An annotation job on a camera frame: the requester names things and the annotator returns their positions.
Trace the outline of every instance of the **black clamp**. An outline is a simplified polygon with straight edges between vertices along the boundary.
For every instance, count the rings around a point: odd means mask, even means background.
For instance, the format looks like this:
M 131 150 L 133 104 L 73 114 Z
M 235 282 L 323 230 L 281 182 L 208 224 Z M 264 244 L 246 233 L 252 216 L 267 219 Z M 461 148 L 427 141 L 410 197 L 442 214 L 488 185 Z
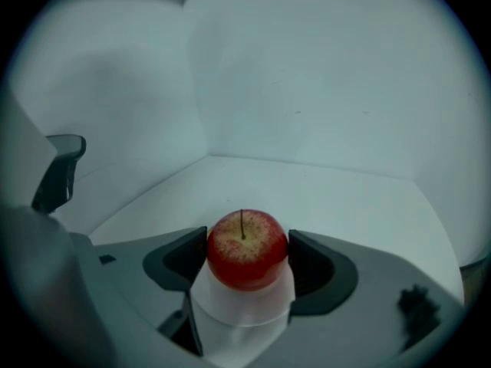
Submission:
M 436 316 L 440 306 L 427 297 L 428 289 L 418 285 L 413 290 L 403 290 L 397 303 L 406 319 L 406 332 L 409 339 L 404 345 L 404 350 L 409 349 L 426 335 L 431 333 L 440 324 Z
M 85 154 L 87 143 L 78 135 L 46 136 L 58 154 L 43 177 L 32 208 L 45 214 L 68 202 L 74 194 L 75 166 Z

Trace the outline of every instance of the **white enclosure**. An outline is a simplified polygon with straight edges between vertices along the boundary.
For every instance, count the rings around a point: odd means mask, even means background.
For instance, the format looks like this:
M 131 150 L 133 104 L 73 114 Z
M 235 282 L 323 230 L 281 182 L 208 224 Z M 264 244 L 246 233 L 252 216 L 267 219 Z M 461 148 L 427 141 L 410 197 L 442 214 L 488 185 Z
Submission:
M 130 238 L 132 222 L 135 238 L 165 232 L 140 224 L 147 211 L 137 202 L 107 220 L 203 157 L 226 156 L 314 168 L 318 192 L 277 176 L 284 185 L 275 189 L 304 195 L 302 205 L 315 198 L 315 209 L 297 217 L 302 227 L 410 252 L 408 260 L 455 294 L 456 264 L 486 247 L 489 75 L 441 0 L 55 0 L 19 48 L 10 84 L 43 134 L 87 139 L 74 198 L 56 212 L 72 231 Z M 353 172 L 357 182 L 341 176 Z M 317 195 L 338 183 L 353 185 Z M 272 202 L 264 192 L 254 192 L 255 202 Z M 379 225 L 372 219 L 364 240 L 366 222 L 357 228 L 350 211 L 367 218 L 374 204 Z M 175 226 L 217 216 L 192 218 L 201 210 L 176 205 L 181 218 L 162 214 Z M 343 221 L 328 221 L 329 209 Z M 149 212 L 158 217 L 158 209 Z M 438 273 L 452 266 L 445 281 Z

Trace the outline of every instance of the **white floor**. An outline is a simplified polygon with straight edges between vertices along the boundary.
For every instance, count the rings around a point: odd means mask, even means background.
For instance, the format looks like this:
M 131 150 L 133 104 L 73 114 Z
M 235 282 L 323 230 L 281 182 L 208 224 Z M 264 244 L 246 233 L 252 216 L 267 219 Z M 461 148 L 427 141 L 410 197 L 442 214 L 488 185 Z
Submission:
M 459 267 L 431 205 L 410 181 L 360 172 L 208 156 L 109 218 L 94 244 L 212 226 L 237 209 L 261 209 L 290 228 L 407 259 L 463 302 Z

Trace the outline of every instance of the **apple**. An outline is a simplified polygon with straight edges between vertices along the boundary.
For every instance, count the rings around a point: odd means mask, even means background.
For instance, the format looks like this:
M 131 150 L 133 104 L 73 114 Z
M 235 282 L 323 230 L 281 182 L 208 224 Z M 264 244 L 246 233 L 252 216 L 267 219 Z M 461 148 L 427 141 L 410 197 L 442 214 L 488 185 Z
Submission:
M 279 278 L 288 240 L 270 214 L 239 210 L 211 229 L 206 250 L 208 266 L 223 284 L 239 291 L 257 291 Z

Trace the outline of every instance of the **apple holder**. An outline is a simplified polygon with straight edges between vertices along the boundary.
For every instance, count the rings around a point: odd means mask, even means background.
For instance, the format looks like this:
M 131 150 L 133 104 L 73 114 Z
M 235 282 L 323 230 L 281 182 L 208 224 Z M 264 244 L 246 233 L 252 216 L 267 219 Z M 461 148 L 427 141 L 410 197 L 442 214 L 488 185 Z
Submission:
M 334 366 L 378 363 L 383 356 L 399 356 L 428 334 L 447 334 L 462 311 L 444 289 L 399 257 L 309 232 L 291 230 L 288 236 L 283 276 L 243 304 L 207 277 L 204 227 L 94 249 L 130 304 L 163 336 L 198 356 L 203 347 L 195 297 L 206 312 L 229 324 L 235 320 L 250 326 L 284 314 L 285 331 L 251 366 L 285 361 L 314 365 L 319 353 L 327 353 Z M 203 303 L 200 294 L 206 288 L 217 293 L 215 306 L 213 299 Z M 264 296 L 262 302 L 276 301 L 278 310 L 259 309 Z M 248 304 L 258 311 L 244 314 Z M 233 310 L 236 317 L 230 315 Z M 357 352 L 350 353 L 355 344 Z

